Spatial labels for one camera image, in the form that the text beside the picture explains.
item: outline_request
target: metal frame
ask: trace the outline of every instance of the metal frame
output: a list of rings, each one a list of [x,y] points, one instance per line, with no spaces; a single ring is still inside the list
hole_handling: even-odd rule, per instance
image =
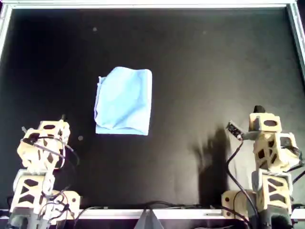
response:
[[[287,7],[302,75],[305,75],[304,30],[295,0],[2,0],[0,14],[0,58],[13,10],[16,9],[217,9]],[[303,219],[297,209],[292,219]],[[143,210],[93,209],[81,219],[139,219]],[[158,219],[224,219],[219,209],[154,209]]]

